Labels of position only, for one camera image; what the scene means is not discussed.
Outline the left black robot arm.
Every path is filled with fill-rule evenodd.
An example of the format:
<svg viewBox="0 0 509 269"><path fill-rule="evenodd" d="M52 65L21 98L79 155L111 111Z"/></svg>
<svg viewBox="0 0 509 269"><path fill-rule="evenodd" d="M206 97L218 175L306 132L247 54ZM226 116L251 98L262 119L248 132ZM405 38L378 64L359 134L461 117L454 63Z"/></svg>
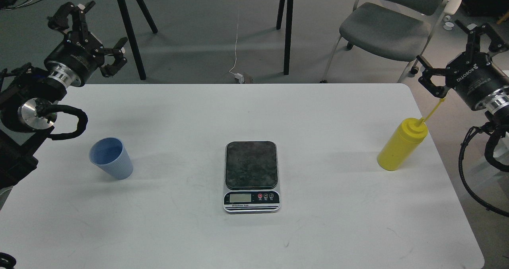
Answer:
<svg viewBox="0 0 509 269"><path fill-rule="evenodd" d="M71 140L85 131L86 113L76 107L62 105L70 86L82 87L91 75L100 70L111 77L126 64L127 37L106 48L88 30L86 14L95 5L67 2L48 17L48 26L62 33L63 39L44 60L44 69L26 63L19 68L1 71L1 80L13 80L1 91L1 205L13 187L37 168L35 152L47 139ZM31 136L22 144L5 129Z"/></svg>

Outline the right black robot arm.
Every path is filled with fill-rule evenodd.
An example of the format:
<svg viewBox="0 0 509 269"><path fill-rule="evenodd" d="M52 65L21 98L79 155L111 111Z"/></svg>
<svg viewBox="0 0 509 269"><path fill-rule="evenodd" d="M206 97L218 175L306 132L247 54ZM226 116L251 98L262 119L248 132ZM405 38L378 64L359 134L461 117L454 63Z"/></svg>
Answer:
<svg viewBox="0 0 509 269"><path fill-rule="evenodd" d="M460 20L455 24L467 34L465 51L443 69L432 67L421 55L418 62L423 66L419 83L434 97L445 98L454 90L472 111L485 110L488 121L480 127L469 128L460 145L458 171L467 193L487 211L508 217L507 211L489 204L469 187L463 172L466 147L479 133L489 135L484 156L488 164L502 171L508 165L498 161L495 148L508 134L509 125L509 79L493 62L493 57L508 50L508 42L488 23L469 29Z"/></svg>

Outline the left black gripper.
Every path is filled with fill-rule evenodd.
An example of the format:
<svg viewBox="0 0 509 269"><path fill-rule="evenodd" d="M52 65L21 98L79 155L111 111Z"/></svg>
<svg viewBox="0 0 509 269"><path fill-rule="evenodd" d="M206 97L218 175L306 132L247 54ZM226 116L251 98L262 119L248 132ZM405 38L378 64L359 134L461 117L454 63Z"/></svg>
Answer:
<svg viewBox="0 0 509 269"><path fill-rule="evenodd" d="M98 68L103 77L112 77L127 63L124 55L127 37L120 38L113 48L104 48L102 42L88 30L85 14L95 4L95 1L84 5L67 2L47 18L50 29L65 35L46 57L44 66L49 71L58 65L72 70L77 76L71 83L74 87L84 86ZM113 57L113 62L104 64L104 57Z"/></svg>

